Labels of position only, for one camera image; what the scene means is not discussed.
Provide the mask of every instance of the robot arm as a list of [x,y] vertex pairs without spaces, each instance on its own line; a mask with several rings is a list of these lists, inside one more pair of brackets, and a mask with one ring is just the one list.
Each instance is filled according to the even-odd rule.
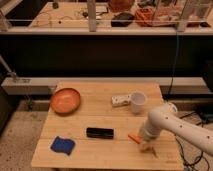
[[177,108],[172,103],[165,103],[152,109],[140,129],[140,136],[149,142],[156,139],[161,130],[165,129],[213,156],[213,132],[185,122],[175,117],[175,113]]

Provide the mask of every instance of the cable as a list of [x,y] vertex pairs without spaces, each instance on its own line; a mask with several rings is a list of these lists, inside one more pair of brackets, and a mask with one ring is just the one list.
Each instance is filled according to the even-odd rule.
[[183,119],[183,118],[189,117],[189,116],[191,116],[191,115],[193,115],[193,114],[196,114],[196,112],[195,112],[195,111],[190,112],[190,113],[188,113],[188,114],[186,114],[186,115],[184,115],[184,116],[181,116],[181,117],[179,117],[179,118],[180,118],[180,119]]
[[[187,115],[185,115],[186,117],[193,114],[195,112],[191,112]],[[199,124],[201,124],[202,127],[204,127],[204,122],[200,122]],[[208,162],[208,160],[204,157],[204,152],[201,151],[200,155],[198,155],[197,157],[195,157],[193,163],[189,163],[186,158],[185,158],[185,154],[184,154],[184,150],[183,150],[183,146],[182,144],[180,143],[180,141],[177,139],[177,136],[176,136],[176,141],[177,143],[179,144],[179,147],[180,147],[180,156],[183,160],[183,164],[184,166],[187,168],[187,171],[198,171],[197,169],[195,169],[195,165],[197,165],[202,159],[205,160],[206,164],[207,164],[207,171],[210,170],[210,164]]]
[[172,86],[173,86],[173,82],[174,82],[174,76],[175,76],[175,69],[176,69],[176,64],[177,64],[177,60],[179,57],[179,51],[180,51],[180,40],[179,40],[179,35],[178,35],[178,31],[176,31],[176,53],[175,53],[175,59],[174,59],[174,63],[172,66],[172,80],[169,86],[169,90],[167,93],[167,96],[169,97],[172,91]]
[[206,164],[207,164],[207,170],[206,171],[209,171],[210,170],[210,164],[209,164],[209,161],[206,159],[206,157],[203,156],[203,159],[205,160]]

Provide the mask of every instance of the black base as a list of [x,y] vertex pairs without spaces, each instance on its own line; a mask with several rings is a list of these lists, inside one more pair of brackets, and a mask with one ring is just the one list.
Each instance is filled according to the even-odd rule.
[[206,124],[213,122],[213,104],[205,104],[197,107],[197,113]]

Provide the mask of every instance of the speckled floor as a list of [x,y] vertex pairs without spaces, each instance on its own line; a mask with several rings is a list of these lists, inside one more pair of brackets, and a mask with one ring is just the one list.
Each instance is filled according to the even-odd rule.
[[[16,111],[13,113],[0,138],[0,171],[50,171],[52,169],[32,168],[31,159],[39,139],[47,111]],[[196,115],[186,118],[192,123],[199,122]],[[213,124],[205,126],[213,130]],[[179,139],[184,148],[185,158],[192,162],[200,151]],[[204,154],[210,164],[209,171],[213,170],[213,158]],[[196,170],[206,171],[207,163],[201,160]]]

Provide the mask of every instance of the black cable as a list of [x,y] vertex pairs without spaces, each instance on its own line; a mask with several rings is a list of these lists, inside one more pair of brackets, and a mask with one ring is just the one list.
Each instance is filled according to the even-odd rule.
[[170,86],[169,86],[169,90],[168,90],[168,93],[167,93],[168,97],[170,96],[171,91],[172,91],[176,64],[177,64],[177,60],[178,60],[178,57],[179,57],[179,51],[180,51],[180,40],[179,40],[178,31],[176,31],[176,53],[175,53],[175,59],[174,59],[173,66],[172,66],[172,80],[171,80],[171,83],[170,83]]
[[179,118],[180,118],[180,119],[183,119],[183,118],[189,117],[189,116],[191,116],[191,115],[193,115],[193,114],[196,114],[196,112],[195,112],[195,111],[190,112],[190,113],[188,113],[188,114],[186,114],[186,115],[184,115],[184,116],[181,116],[181,117],[179,117]]
[[181,145],[180,141],[176,138],[176,141],[178,142],[179,146],[180,146],[180,149],[181,149],[181,157],[183,159],[183,164],[184,166],[186,167],[194,167],[196,164],[198,164],[200,162],[200,160],[202,159],[203,157],[203,151],[201,151],[201,154],[197,157],[199,157],[198,159],[196,159],[193,163],[189,163],[186,159],[185,159],[185,154],[184,154],[184,150],[183,150],[183,146]]
[[209,171],[210,170],[210,164],[209,164],[209,161],[206,159],[206,157],[203,156],[203,159],[205,160],[205,162],[207,163],[207,170],[206,171]]

